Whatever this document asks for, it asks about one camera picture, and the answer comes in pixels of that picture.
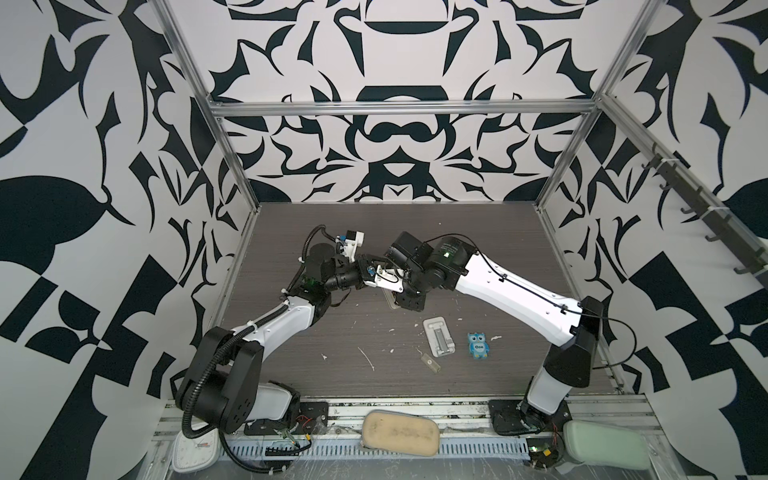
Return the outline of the remote battery cover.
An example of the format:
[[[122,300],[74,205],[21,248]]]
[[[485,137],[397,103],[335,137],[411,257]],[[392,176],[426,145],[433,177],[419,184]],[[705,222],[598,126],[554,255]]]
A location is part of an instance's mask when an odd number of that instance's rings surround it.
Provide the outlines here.
[[[430,355],[428,355],[428,354],[424,353],[424,354],[422,354],[422,355],[421,355],[421,357],[420,357],[420,360],[421,360],[421,361],[422,361],[422,363],[423,363],[423,364],[424,364],[424,365],[425,365],[427,368],[429,368],[429,369],[430,369],[430,370],[431,370],[433,373],[437,374],[437,373],[439,373],[439,372],[440,372],[440,370],[441,370],[441,367],[440,367],[440,365],[439,365],[439,364],[436,362],[436,360],[435,360],[435,359],[433,359],[433,358],[432,358]]]

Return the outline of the white remote control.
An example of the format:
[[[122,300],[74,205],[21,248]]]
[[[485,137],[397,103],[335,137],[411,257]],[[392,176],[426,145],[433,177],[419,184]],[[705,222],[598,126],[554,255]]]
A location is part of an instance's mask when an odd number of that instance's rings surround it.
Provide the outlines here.
[[[395,296],[394,296],[394,294],[393,294],[393,292],[392,292],[392,291],[390,291],[390,290],[384,290],[384,291],[383,291],[383,294],[384,294],[384,297],[385,297],[385,299],[386,299],[386,301],[387,301],[387,303],[388,303],[389,307],[390,307],[392,310],[396,310],[396,309],[399,309],[399,308],[400,308],[400,306],[399,306],[399,305],[396,303],[396,299],[395,299]]]

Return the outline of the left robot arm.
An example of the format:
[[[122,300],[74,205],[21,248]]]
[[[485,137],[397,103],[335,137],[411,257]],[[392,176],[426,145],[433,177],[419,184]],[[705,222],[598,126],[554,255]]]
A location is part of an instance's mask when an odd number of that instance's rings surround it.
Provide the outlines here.
[[[295,424],[300,394],[278,382],[262,383],[263,361],[317,323],[333,306],[334,291],[361,289],[377,273],[374,256],[350,259],[326,243],[309,248],[302,260],[277,307],[235,329],[214,327],[203,336],[175,396],[185,437],[213,430],[229,434],[250,422]]]

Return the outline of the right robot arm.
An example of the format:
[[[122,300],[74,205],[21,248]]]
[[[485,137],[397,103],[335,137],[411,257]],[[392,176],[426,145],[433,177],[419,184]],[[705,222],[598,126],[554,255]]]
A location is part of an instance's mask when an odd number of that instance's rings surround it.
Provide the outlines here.
[[[575,388],[590,384],[602,307],[540,287],[492,261],[468,236],[422,241],[401,233],[385,253],[402,279],[396,303],[421,310],[426,294],[451,290],[482,300],[535,330],[550,343],[518,404],[518,418],[550,419]]]

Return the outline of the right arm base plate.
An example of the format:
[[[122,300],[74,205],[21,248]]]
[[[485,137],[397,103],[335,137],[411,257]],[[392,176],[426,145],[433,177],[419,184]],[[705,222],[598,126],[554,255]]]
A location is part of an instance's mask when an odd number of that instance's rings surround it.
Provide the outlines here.
[[[523,436],[561,430],[572,419],[565,401],[555,413],[547,414],[523,400],[494,399],[488,402],[494,432],[500,436]]]

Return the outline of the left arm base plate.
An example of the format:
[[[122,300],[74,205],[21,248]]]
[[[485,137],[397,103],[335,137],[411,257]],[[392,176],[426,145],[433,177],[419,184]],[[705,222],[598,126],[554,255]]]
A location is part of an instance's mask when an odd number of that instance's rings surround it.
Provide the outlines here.
[[[248,421],[244,433],[249,436],[270,435],[287,430],[291,434],[312,433],[315,428],[323,427],[329,413],[327,402],[293,402],[285,414],[277,419],[257,419]]]

